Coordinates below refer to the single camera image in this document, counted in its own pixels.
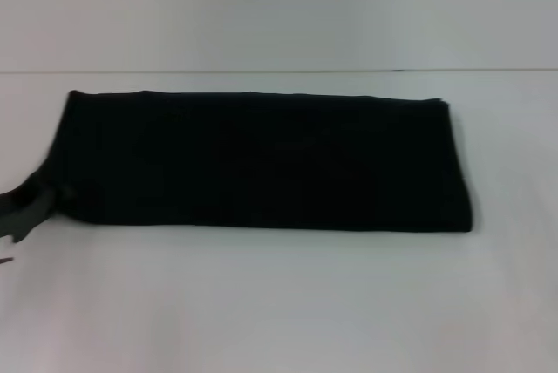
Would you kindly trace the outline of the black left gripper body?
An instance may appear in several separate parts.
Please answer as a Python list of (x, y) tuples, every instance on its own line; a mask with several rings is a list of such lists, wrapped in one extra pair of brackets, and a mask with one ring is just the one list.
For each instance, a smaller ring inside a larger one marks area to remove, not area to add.
[(2, 210), (19, 210), (29, 205), (33, 200), (33, 186), (29, 182), (24, 182), (17, 188), (2, 193), (0, 197)]

